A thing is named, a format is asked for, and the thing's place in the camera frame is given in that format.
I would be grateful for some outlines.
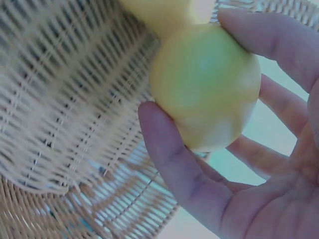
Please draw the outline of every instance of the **hand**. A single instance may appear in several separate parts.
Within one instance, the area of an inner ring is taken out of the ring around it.
[[[223,239],[317,239],[319,34],[281,14],[223,9],[219,20],[246,49],[276,60],[310,94],[307,104],[263,76],[260,99],[298,138],[293,153],[287,157],[241,136],[228,150],[267,182],[230,182],[184,147],[155,103],[144,103],[139,117],[150,157],[182,207]]]

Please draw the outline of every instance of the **yellow fruit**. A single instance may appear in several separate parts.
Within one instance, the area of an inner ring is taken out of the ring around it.
[[[185,26],[208,23],[215,5],[213,0],[120,0],[120,2],[160,38],[166,38]]]
[[[217,24],[173,34],[150,72],[153,97],[195,151],[226,147],[242,133],[260,83],[257,57]]]

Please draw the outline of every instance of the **finger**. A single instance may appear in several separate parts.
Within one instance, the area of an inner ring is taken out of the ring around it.
[[[319,84],[315,84],[308,99],[309,121],[314,134],[317,148],[319,149]]]
[[[232,193],[238,193],[239,191],[252,188],[252,185],[244,184],[244,183],[236,183],[228,181],[225,177],[223,177],[220,173],[218,173],[214,168],[212,168],[208,163],[206,163],[204,160],[200,158],[196,158],[197,164],[203,170],[204,174],[210,178],[211,180],[214,180],[216,182],[219,182],[226,187],[229,188],[229,190]]]
[[[205,176],[173,120],[155,103],[142,104],[139,118],[148,153],[178,203],[217,232],[231,191]]]
[[[308,123],[307,103],[303,99],[265,75],[262,76],[259,98],[296,137],[300,135]]]
[[[264,179],[269,179],[273,171],[288,160],[287,156],[243,135],[229,145],[227,150]]]
[[[221,9],[221,25],[247,50],[276,60],[308,93],[319,77],[319,34],[279,13]]]

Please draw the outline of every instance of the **wicker basket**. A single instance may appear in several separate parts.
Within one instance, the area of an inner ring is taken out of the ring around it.
[[[218,0],[212,21],[221,6],[319,29],[307,1]],[[137,118],[159,45],[116,0],[0,0],[3,239],[154,238],[170,220]]]

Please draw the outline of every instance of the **woven basket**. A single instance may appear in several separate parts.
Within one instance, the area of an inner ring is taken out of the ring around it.
[[[307,1],[215,6],[212,21],[230,6],[319,29]],[[3,239],[154,238],[170,220],[137,118],[159,45],[116,0],[0,0]]]

